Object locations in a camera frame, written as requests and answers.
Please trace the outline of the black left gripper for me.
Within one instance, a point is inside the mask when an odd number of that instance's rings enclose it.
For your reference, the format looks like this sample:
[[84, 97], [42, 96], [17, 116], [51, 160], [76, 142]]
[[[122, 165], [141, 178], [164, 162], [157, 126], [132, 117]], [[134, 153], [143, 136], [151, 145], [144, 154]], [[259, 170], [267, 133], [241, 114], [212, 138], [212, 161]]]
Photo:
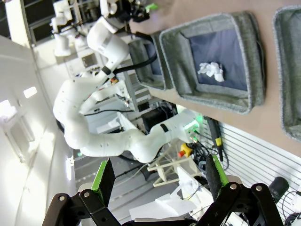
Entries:
[[144, 6], [140, 0], [122, 0], [119, 18], [122, 22], [133, 20], [136, 23], [140, 23], [150, 18], [150, 14], [147, 11], [156, 10], [157, 8], [158, 5], [156, 3]]

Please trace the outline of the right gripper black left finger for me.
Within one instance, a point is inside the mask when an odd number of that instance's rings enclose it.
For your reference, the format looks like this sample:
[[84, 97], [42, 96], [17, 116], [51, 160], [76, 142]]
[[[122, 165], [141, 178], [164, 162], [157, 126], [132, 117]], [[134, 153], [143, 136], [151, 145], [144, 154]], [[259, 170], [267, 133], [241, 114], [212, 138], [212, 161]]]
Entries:
[[110, 159], [103, 161], [92, 186], [70, 197], [56, 194], [47, 210], [43, 225], [78, 226], [83, 219], [91, 219], [96, 226], [119, 226], [108, 205], [115, 181]]

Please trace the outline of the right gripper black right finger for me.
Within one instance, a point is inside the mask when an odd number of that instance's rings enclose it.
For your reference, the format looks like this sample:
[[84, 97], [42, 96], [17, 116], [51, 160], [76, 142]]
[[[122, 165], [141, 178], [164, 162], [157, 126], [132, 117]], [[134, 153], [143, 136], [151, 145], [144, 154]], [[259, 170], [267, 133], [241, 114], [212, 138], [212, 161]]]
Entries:
[[213, 203], [196, 223], [197, 226], [223, 226], [234, 213], [243, 213], [249, 226], [282, 226], [273, 196], [266, 184], [250, 188], [230, 182], [216, 155], [206, 158], [206, 179]]

